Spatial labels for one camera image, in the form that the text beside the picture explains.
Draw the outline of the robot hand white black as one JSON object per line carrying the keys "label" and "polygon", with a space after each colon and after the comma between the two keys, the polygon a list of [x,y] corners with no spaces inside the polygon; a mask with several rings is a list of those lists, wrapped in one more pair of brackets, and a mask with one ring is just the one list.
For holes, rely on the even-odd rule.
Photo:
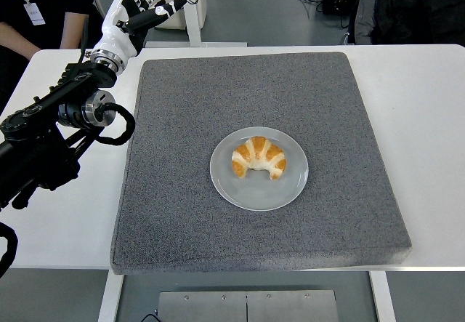
{"label": "robot hand white black", "polygon": [[121,59],[138,55],[147,32],[180,11],[187,0],[113,0],[93,56],[106,51]]}

